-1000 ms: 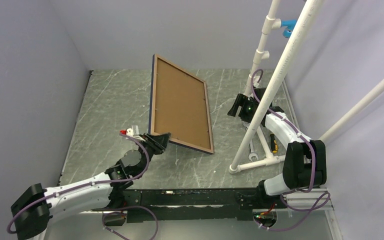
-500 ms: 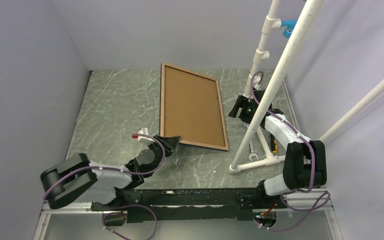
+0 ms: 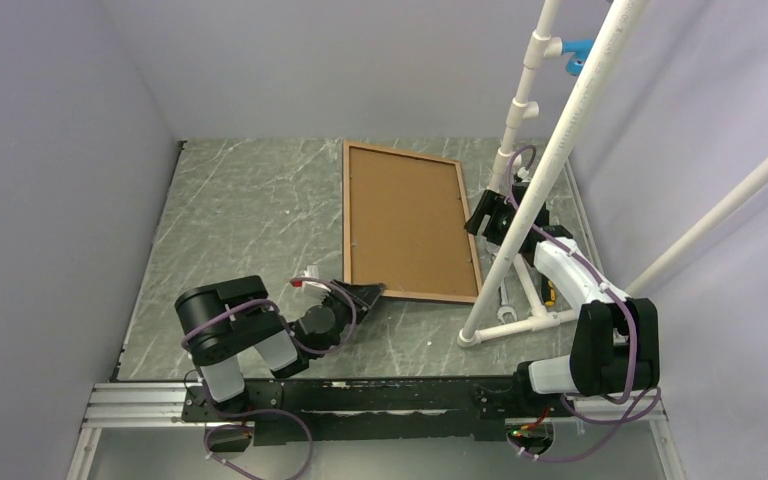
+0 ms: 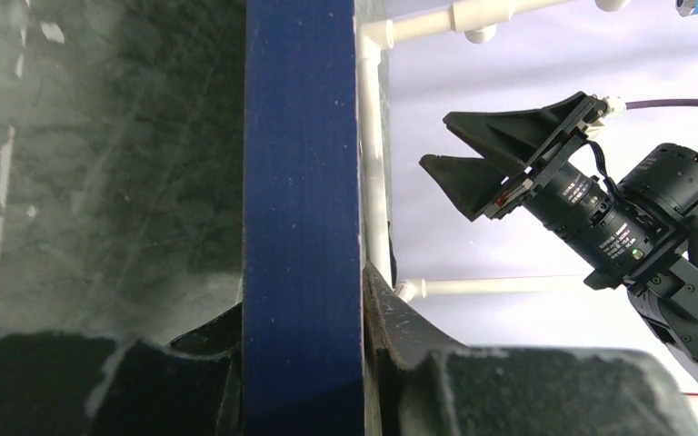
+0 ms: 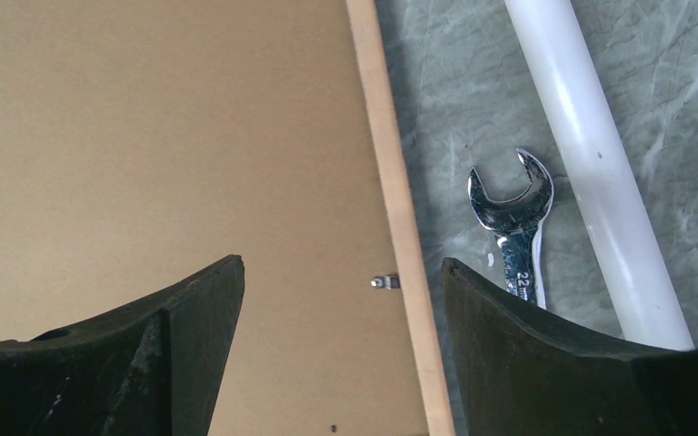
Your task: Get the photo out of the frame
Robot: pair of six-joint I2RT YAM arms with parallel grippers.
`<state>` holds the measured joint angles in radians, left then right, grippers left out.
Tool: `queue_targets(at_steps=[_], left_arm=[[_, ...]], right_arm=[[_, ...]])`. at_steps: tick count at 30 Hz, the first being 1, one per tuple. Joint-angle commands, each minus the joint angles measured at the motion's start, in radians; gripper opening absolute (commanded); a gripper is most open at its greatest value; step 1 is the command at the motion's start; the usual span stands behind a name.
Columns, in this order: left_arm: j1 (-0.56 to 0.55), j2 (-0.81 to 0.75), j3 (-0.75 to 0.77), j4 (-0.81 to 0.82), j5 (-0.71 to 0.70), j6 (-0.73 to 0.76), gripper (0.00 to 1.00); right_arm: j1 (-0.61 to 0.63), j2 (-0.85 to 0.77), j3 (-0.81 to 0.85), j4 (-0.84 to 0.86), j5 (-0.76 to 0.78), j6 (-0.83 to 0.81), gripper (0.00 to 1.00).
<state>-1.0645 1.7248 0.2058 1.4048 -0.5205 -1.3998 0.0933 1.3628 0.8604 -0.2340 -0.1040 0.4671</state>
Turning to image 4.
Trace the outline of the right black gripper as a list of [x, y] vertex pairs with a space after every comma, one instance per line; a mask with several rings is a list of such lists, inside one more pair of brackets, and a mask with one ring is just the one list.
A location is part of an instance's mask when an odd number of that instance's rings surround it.
[[532, 110], [451, 112], [447, 130], [483, 159], [427, 154], [419, 164], [470, 222], [501, 220], [523, 207], [597, 272], [621, 277], [618, 239], [627, 233], [640, 244], [643, 231], [612, 193], [569, 162], [606, 109], [603, 99], [578, 92]]

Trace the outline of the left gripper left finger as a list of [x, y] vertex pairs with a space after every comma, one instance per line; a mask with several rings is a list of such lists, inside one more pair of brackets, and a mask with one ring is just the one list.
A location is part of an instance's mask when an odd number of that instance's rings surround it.
[[242, 309], [165, 346], [123, 335], [0, 335], [0, 435], [236, 435]]

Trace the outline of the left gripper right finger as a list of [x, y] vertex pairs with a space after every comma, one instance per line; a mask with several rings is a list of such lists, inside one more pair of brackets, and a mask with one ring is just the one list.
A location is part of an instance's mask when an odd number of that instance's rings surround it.
[[649, 354], [466, 346], [363, 269], [371, 435], [698, 435], [673, 377]]

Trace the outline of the blue picture frame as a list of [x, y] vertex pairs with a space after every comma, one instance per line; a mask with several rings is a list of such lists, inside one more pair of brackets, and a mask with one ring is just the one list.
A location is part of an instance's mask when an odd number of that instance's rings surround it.
[[240, 306], [236, 435], [362, 435], [351, 1], [0, 1], [0, 335]]

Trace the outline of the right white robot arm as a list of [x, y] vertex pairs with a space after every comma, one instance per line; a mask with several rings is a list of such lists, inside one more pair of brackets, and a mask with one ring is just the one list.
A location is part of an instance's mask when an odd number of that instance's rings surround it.
[[451, 112], [447, 130], [474, 157], [427, 154], [420, 165], [470, 221], [526, 209], [591, 266], [588, 287], [623, 286], [698, 381], [698, 152], [659, 144], [615, 181], [595, 136], [628, 109], [579, 92], [532, 110]]

